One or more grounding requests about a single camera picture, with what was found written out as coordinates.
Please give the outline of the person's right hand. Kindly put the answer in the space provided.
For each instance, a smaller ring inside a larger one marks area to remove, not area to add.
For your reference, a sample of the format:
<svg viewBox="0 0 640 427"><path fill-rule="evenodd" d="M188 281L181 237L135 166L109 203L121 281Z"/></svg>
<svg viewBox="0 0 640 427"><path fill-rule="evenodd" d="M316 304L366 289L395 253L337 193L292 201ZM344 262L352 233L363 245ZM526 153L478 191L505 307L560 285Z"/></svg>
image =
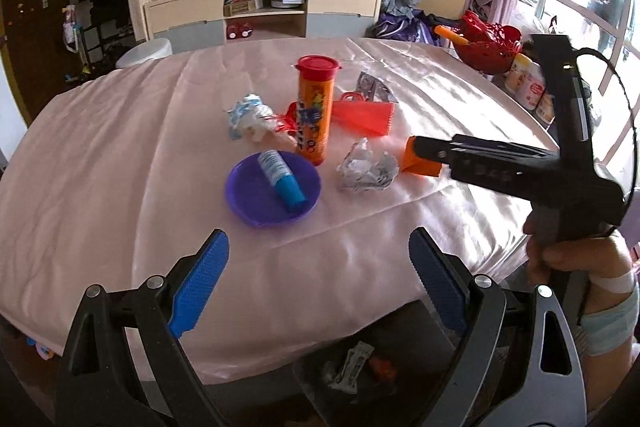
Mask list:
<svg viewBox="0 0 640 427"><path fill-rule="evenodd" d="M553 270L586 272L590 277L616 279L629 273L631 257L625 239L617 231L605 237L588 237L574 242L542 246L537 241L534 213L529 213L523 232L526 246L527 276L532 284L548 283Z"/></svg>

